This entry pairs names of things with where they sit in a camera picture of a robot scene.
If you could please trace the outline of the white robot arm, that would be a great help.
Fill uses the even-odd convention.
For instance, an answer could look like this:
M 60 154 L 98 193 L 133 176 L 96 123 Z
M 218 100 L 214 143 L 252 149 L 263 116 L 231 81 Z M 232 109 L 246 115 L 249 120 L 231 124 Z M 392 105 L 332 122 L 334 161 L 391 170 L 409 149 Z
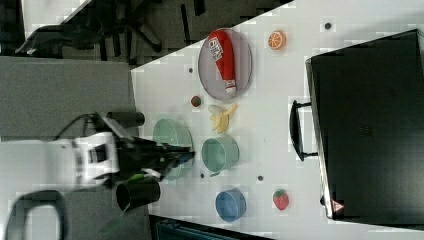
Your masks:
M 194 156 L 190 146 L 119 139 L 110 132 L 54 141 L 3 142 L 1 192 L 72 191 L 123 181 L 142 171 L 163 178 Z

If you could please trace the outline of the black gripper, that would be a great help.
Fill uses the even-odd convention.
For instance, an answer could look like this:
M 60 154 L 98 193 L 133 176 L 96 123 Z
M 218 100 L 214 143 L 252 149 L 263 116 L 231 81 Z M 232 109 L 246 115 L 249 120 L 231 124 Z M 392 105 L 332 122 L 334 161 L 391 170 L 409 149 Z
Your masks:
M 164 174 L 174 168 L 189 168 L 195 152 L 191 147 L 160 145 L 154 141 L 134 137 L 132 140 L 120 138 L 116 142 L 119 171 L 115 179 L 130 178 L 143 169 L 157 172 L 156 178 L 162 181 Z

